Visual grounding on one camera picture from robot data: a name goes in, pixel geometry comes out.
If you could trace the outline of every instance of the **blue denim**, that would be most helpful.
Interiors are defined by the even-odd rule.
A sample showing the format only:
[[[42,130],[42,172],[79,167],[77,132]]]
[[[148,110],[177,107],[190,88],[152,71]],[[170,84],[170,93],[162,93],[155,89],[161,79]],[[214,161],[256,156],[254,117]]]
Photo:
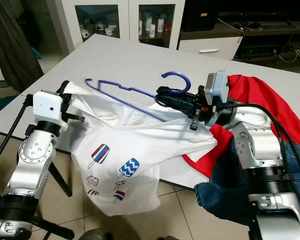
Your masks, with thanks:
[[[288,170],[294,175],[294,183],[300,192],[300,167],[297,158],[285,142]],[[220,219],[226,219],[242,225],[249,225],[254,215],[247,192],[246,178],[241,168],[234,142],[227,157],[218,161],[210,178],[210,182],[197,184],[194,187],[197,202]]]

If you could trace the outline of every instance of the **white table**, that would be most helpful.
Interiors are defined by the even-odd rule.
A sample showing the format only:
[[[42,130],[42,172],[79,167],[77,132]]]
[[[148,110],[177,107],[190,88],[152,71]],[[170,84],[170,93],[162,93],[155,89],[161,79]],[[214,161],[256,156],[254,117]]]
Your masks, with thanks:
[[[31,85],[24,94],[34,94],[42,89],[56,91],[61,83],[69,80],[91,91],[85,84],[86,78],[119,82],[126,87],[135,87],[149,93],[156,93],[159,86],[183,88],[182,79],[161,74],[179,71],[189,77],[190,92],[197,92],[199,85],[205,85],[209,73],[226,70],[228,75],[241,74],[264,80],[290,105],[300,118],[300,74],[170,50],[147,44],[124,41],[113,37],[93,35],[83,45],[68,55],[57,66]],[[108,93],[139,104],[150,105],[152,100],[139,93],[127,92],[115,86],[102,87]],[[18,96],[0,111],[0,133],[6,134],[19,109],[24,96]],[[13,137],[23,139],[29,124],[34,124],[32,108],[28,107]],[[69,122],[69,129],[60,137],[57,149],[70,153],[73,131],[79,123]],[[160,179],[187,188],[207,182],[209,179],[191,168],[181,157],[165,161],[160,165]]]

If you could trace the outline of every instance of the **white t-shirt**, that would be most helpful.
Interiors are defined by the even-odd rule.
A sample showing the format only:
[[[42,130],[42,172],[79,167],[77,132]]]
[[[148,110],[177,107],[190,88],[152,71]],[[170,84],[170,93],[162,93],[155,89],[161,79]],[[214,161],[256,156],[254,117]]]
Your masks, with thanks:
[[[85,117],[85,136],[72,159],[87,195],[108,216],[156,209],[159,163],[183,154],[199,159],[217,145],[203,124],[190,130],[191,120],[170,108],[138,105],[166,120],[161,122],[72,82],[64,92]]]

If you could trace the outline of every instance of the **glass cabinet door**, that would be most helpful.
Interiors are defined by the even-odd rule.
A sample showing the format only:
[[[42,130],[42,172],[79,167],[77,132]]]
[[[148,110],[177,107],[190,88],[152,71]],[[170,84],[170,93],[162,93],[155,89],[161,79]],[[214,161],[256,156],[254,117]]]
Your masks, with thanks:
[[[47,0],[69,53],[93,34],[129,40],[128,0]]]
[[[174,12],[175,4],[139,5],[139,42],[169,48]]]
[[[118,5],[75,5],[82,41],[93,34],[120,38]]]
[[[185,0],[129,0],[130,41],[177,49]]]

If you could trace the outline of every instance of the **drawer handle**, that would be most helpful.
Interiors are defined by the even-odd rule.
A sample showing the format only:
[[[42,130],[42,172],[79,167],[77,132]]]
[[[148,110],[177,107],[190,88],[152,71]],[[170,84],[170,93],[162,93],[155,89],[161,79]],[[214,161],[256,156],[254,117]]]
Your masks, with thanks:
[[[219,49],[207,49],[207,50],[200,50],[199,53],[206,54],[206,53],[216,53],[219,52]]]

